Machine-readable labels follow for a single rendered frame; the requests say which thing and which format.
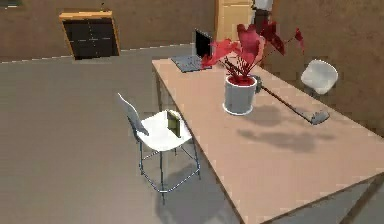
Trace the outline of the dark grey laptop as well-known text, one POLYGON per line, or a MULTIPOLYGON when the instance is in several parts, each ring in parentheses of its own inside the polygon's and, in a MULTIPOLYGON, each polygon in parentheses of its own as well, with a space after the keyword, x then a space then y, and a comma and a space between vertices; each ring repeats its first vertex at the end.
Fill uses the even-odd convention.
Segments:
POLYGON ((202 59, 204 56, 210 56, 212 37, 206 32, 195 29, 194 50, 191 55, 174 56, 171 60, 182 73, 195 72, 203 70, 202 59))

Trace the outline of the pale wooden dining table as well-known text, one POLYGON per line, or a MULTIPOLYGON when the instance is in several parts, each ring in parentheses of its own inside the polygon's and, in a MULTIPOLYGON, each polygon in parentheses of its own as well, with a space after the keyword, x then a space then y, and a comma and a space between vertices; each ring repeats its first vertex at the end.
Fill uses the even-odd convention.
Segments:
POLYGON ((384 175, 384 138, 336 111, 311 125, 295 114, 323 104, 256 67, 264 90, 246 116, 224 111, 226 71, 183 73, 169 59, 152 63, 188 123, 242 224, 272 220, 384 175))

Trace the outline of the olive green box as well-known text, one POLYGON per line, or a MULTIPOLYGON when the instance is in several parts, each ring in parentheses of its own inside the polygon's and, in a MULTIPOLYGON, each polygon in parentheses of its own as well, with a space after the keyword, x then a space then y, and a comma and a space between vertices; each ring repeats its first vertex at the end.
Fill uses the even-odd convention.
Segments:
POLYGON ((181 137, 180 135, 180 119, 179 117, 173 113, 172 111, 167 111, 167 120, 168 125, 167 128, 172 131, 178 138, 181 137))

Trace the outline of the white chair metal legs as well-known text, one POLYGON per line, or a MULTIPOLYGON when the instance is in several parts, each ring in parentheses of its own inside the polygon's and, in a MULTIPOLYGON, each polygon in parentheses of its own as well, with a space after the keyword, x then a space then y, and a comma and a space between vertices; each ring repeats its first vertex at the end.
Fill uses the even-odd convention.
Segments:
POLYGON ((165 202, 165 195, 167 193, 177 189, 192 176, 197 175, 198 178, 201 178, 201 164, 196 149, 196 141, 192 136, 188 125, 179 112, 170 110, 180 119, 180 138, 178 138, 172 131, 167 128, 168 110, 162 110, 142 120, 136 108, 131 103, 129 103, 120 93, 117 93, 116 96, 118 102, 122 105, 125 116, 131 126, 132 134, 136 140, 136 143, 138 144, 140 152, 138 167, 140 174, 149 182, 149 184, 156 192, 161 194, 162 202, 165 202), (180 182, 171 188, 166 188, 164 186, 163 171, 164 154, 168 151, 173 151, 174 154, 177 154, 178 148, 180 148, 190 159, 195 162, 196 168, 191 174, 182 179, 180 182), (144 161, 155 155, 159 156, 160 185, 157 185, 144 170, 144 161))

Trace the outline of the red house plant grey pot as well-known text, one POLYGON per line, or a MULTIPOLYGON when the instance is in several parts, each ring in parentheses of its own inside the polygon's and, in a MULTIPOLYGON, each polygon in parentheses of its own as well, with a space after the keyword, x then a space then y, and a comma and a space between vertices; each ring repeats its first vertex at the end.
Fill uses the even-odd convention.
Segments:
POLYGON ((210 44, 213 51, 202 57, 201 68, 207 68, 221 63, 227 70, 225 78, 223 109, 232 115, 247 115, 253 110, 253 98, 259 82, 251 75, 251 70, 261 63, 266 55, 265 46, 270 43, 275 51, 285 54, 285 45, 295 39, 304 49, 304 38, 297 28, 294 35, 283 41, 277 34, 277 24, 265 21, 260 32, 255 24, 245 27, 238 24, 238 41, 227 38, 210 44))

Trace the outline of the pale wooden door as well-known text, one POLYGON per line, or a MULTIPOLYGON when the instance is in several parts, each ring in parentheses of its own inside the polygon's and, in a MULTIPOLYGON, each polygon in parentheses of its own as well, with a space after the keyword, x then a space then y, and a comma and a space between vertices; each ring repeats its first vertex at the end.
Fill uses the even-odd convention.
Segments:
POLYGON ((216 40, 237 40, 237 25, 248 25, 252 17, 252 0, 215 0, 216 40))

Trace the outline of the wooden shelf dark inside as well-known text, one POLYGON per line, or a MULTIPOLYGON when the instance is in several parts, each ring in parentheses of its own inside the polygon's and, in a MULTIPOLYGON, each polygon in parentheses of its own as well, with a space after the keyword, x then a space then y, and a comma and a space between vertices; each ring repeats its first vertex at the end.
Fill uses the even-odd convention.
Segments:
POLYGON ((66 42, 75 60, 120 55, 113 12, 63 12, 59 15, 66 42))

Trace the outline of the white round chair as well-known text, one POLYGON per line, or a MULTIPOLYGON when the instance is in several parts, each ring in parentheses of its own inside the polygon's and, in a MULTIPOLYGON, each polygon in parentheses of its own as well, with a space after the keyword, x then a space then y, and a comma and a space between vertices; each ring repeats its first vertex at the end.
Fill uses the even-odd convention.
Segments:
POLYGON ((301 75, 302 83, 310 89, 310 96, 326 94, 337 82, 338 71, 323 60, 314 59, 309 62, 301 75))

